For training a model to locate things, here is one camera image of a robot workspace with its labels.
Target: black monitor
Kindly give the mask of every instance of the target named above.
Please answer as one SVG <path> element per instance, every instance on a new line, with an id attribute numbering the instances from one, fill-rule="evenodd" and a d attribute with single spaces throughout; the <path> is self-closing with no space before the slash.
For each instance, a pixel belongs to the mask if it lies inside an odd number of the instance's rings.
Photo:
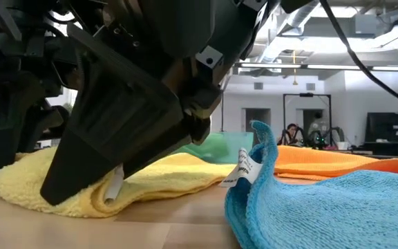
<path id="1" fill-rule="evenodd" d="M 365 141 L 378 139 L 398 142 L 398 113 L 368 113 Z"/>

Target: wooden table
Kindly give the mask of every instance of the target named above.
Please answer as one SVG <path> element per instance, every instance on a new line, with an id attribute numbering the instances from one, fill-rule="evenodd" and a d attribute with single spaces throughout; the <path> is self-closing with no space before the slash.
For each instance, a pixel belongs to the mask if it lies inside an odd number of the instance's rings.
<path id="1" fill-rule="evenodd" d="M 176 199 L 134 203 L 108 219 L 42 214 L 0 199 L 0 249 L 239 248 L 224 218 L 226 191 L 213 186 Z"/>

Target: ceiling light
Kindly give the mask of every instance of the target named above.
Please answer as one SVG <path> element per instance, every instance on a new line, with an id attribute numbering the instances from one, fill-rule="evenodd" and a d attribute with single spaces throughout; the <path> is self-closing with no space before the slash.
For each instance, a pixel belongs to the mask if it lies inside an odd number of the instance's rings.
<path id="1" fill-rule="evenodd" d="M 313 70 L 360 71 L 358 66 L 342 65 L 308 65 L 308 64 L 268 64 L 268 63 L 236 63 L 238 68 L 296 68 Z M 366 66 L 371 71 L 398 72 L 398 66 Z"/>
<path id="2" fill-rule="evenodd" d="M 328 69 L 328 70 L 359 70 L 358 66 L 340 66 L 340 65 L 307 65 L 308 69 Z"/>
<path id="3" fill-rule="evenodd" d="M 373 71 L 392 71 L 398 72 L 398 66 L 373 66 Z"/>
<path id="4" fill-rule="evenodd" d="M 242 68 L 300 68 L 298 64 L 264 64 L 264 63 L 240 63 Z"/>

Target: microfiber towel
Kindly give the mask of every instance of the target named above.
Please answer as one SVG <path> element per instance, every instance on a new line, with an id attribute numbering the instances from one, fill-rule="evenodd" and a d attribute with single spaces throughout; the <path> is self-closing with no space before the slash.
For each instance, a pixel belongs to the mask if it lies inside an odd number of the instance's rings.
<path id="1" fill-rule="evenodd" d="M 210 133 L 201 145 L 189 144 L 182 146 L 176 153 L 188 153 L 208 163 L 236 164 L 238 150 L 244 147 L 250 150 L 253 147 L 252 132 L 219 132 Z"/>
<path id="2" fill-rule="evenodd" d="M 398 248 L 398 174 L 359 170 L 314 185 L 273 177 L 278 147 L 266 124 L 254 122 L 261 144 L 249 153 L 262 169 L 240 178 L 225 216 L 242 248 Z"/>
<path id="3" fill-rule="evenodd" d="M 63 216 L 102 218 L 113 216 L 135 201 L 166 199 L 195 193 L 221 181 L 234 165 L 213 165 L 189 154 L 163 158 L 127 178 L 117 198 L 104 202 L 112 181 L 110 172 L 96 184 L 60 205 L 49 205 L 39 190 L 55 155 L 55 148 L 19 155 L 13 165 L 0 169 L 0 197 L 9 203 Z"/>
<path id="4" fill-rule="evenodd" d="M 280 177 L 320 181 L 365 169 L 398 173 L 398 158 L 378 160 L 332 151 L 278 146 L 274 173 Z"/>

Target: towel tag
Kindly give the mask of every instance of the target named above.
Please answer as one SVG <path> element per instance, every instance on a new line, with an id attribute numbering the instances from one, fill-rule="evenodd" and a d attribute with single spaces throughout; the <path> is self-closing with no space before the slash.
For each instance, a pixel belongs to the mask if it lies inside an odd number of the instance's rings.
<path id="1" fill-rule="evenodd" d="M 115 174 L 111 179 L 110 185 L 105 192 L 104 202 L 110 203 L 117 198 L 119 191 L 121 190 L 122 184 L 124 183 L 124 170 L 122 169 L 122 165 L 119 165 L 115 168 Z"/>
<path id="2" fill-rule="evenodd" d="M 238 179 L 243 177 L 246 178 L 250 183 L 259 176 L 262 164 L 256 163 L 251 157 L 249 157 L 246 149 L 239 149 L 239 161 L 233 171 L 219 184 L 219 187 L 234 187 L 236 186 Z"/>

